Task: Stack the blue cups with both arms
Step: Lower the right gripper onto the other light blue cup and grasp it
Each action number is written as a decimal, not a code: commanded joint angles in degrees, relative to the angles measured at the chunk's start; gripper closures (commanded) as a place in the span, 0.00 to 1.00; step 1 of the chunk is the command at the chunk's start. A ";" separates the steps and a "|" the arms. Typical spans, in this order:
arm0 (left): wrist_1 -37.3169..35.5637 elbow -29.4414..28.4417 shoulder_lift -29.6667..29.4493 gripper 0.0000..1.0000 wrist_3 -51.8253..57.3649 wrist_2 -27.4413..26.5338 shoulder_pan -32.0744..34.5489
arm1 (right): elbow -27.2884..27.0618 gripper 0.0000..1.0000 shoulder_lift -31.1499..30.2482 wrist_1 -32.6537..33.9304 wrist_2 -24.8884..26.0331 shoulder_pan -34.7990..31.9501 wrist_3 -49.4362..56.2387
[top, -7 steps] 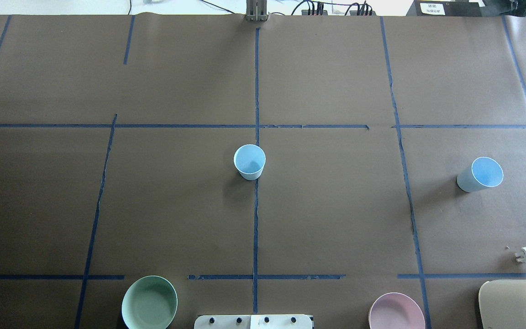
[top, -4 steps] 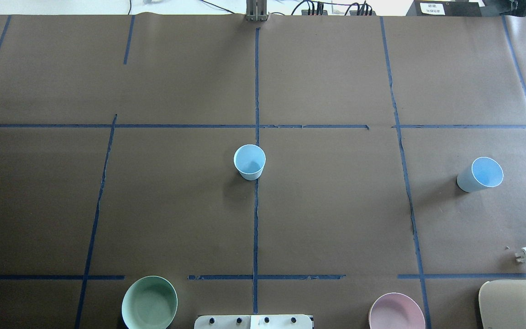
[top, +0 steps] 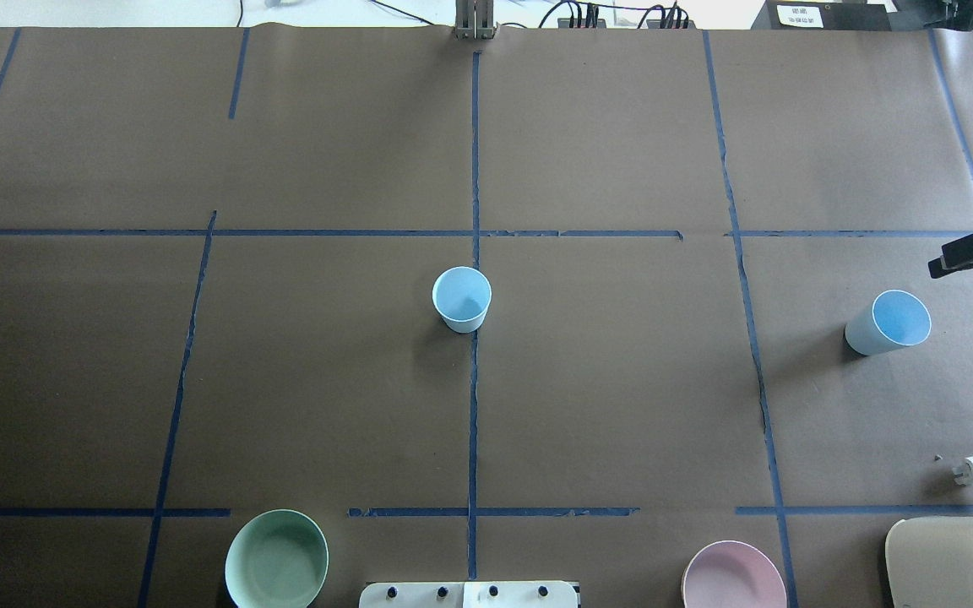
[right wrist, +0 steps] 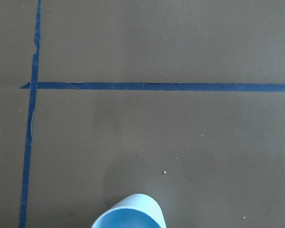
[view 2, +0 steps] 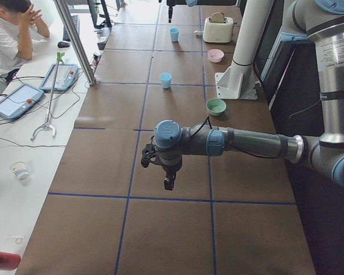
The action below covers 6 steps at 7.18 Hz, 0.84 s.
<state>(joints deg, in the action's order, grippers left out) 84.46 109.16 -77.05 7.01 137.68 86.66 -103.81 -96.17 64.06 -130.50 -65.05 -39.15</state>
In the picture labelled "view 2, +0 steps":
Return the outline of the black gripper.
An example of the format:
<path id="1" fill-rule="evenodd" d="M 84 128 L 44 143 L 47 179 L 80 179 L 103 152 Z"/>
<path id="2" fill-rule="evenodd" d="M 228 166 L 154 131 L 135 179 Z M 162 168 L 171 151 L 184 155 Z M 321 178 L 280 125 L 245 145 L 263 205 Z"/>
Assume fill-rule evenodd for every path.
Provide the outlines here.
<path id="1" fill-rule="evenodd" d="M 166 171 L 164 188 L 167 191 L 173 191 L 177 172 L 182 168 L 182 156 L 179 156 L 175 159 L 161 158 L 161 162 L 162 168 Z"/>

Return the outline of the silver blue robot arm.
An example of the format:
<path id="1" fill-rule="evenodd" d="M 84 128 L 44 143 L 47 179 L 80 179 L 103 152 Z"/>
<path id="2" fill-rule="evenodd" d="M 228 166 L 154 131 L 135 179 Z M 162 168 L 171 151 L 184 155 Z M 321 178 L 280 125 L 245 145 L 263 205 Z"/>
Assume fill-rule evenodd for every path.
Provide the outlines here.
<path id="1" fill-rule="evenodd" d="M 220 156 L 240 151 L 259 158 L 284 158 L 301 163 L 344 187 L 344 1 L 285 1 L 282 41 L 313 42 L 319 76 L 321 135 L 290 136 L 299 123 L 290 120 L 294 109 L 283 96 L 272 98 L 275 128 L 267 134 L 214 127 L 209 120 L 182 128 L 172 120 L 160 122 L 143 150 L 144 167 L 153 163 L 166 171 L 164 187 L 172 190 L 184 155 Z"/>
<path id="2" fill-rule="evenodd" d="M 193 7 L 197 5 L 197 0 L 166 0 L 166 6 L 168 7 L 168 23 L 171 23 L 173 18 L 173 8 L 176 5 L 187 5 Z"/>

